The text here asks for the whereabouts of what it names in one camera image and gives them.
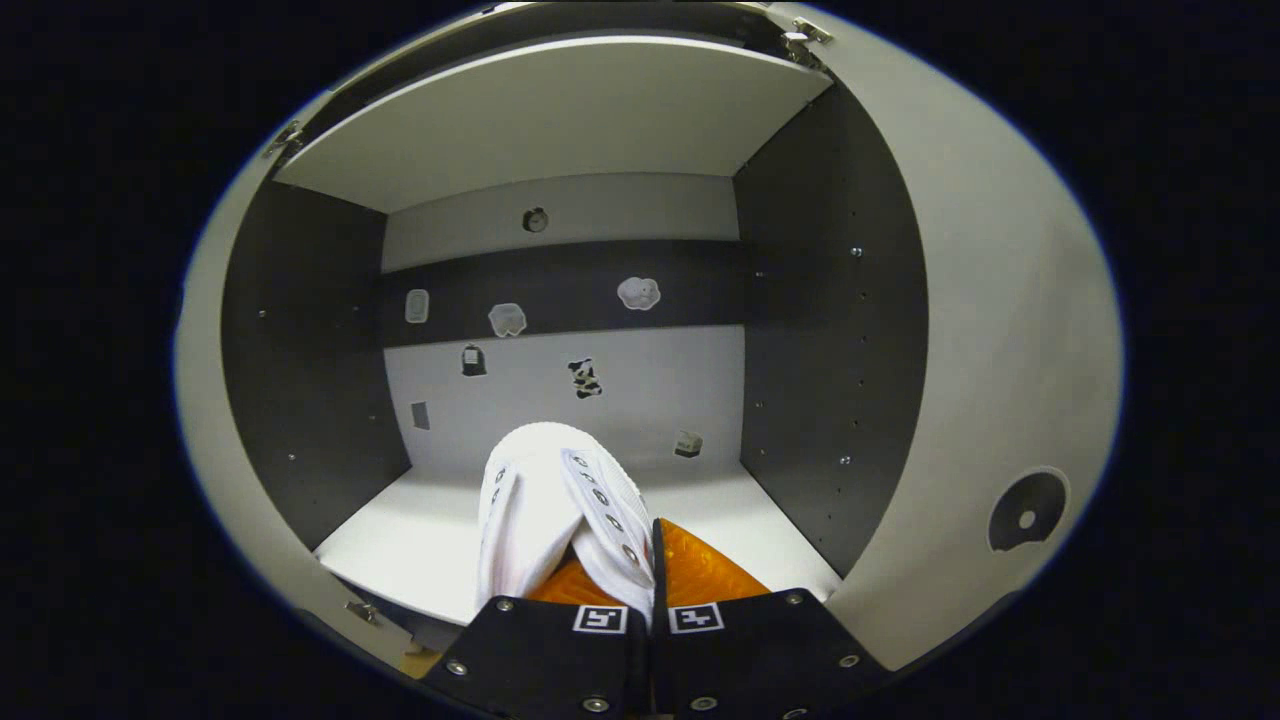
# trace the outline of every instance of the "screw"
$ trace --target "screw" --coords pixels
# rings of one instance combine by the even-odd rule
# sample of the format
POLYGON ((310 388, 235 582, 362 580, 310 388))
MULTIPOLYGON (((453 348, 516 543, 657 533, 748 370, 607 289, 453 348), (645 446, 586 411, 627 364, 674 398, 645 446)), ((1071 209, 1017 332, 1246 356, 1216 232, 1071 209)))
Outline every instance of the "screw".
POLYGON ((603 697, 589 697, 582 701, 582 710, 588 712, 608 712, 609 701, 603 697))

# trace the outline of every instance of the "cloud sticker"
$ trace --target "cloud sticker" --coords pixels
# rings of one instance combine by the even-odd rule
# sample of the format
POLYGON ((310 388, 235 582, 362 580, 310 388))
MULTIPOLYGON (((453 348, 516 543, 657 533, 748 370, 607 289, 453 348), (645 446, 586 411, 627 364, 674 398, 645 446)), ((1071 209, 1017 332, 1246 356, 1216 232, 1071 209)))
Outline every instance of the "cloud sticker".
POLYGON ((527 327, 525 311, 515 302, 494 305, 493 310, 489 310, 489 324, 493 325, 493 334, 498 337, 516 337, 527 327))
POLYGON ((618 299, 628 310, 648 310, 662 300, 662 292, 653 278, 627 278, 618 286, 618 299))

